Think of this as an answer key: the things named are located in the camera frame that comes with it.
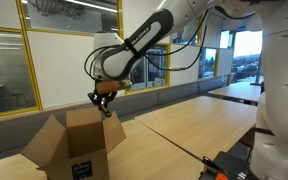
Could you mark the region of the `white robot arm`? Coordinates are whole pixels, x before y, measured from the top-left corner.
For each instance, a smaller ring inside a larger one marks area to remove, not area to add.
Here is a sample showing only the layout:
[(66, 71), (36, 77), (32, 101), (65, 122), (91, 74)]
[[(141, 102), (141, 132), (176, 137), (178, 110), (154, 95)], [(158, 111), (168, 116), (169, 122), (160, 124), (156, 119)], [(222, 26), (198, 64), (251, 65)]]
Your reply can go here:
[(122, 40), (116, 33), (95, 34), (95, 49), (86, 73), (95, 81), (94, 91), (88, 94), (91, 102), (105, 108), (117, 92), (129, 85), (127, 76), (133, 65), (158, 41), (178, 32), (210, 8), (216, 8), (233, 19), (246, 18), (255, 13), (251, 9), (257, 0), (165, 0), (128, 37)]

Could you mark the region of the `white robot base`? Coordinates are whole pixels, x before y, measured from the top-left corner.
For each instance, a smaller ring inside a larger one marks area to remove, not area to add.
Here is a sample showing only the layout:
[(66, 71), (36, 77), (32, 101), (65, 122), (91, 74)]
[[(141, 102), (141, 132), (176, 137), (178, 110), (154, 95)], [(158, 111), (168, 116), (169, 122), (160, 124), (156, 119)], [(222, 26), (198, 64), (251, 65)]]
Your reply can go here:
[(260, 17), (265, 92), (257, 106), (250, 170), (259, 180), (288, 180), (288, 0)]

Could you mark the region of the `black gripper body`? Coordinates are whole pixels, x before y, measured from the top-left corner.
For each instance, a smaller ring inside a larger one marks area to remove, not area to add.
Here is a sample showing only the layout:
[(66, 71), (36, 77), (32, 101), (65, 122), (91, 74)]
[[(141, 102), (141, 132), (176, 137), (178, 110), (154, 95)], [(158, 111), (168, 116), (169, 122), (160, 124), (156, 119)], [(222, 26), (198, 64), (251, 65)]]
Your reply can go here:
[(107, 103), (107, 96), (109, 95), (109, 93), (99, 94), (97, 91), (94, 91), (91, 93), (94, 94), (95, 97), (97, 98), (98, 104), (100, 104), (101, 101), (104, 101), (105, 103)]

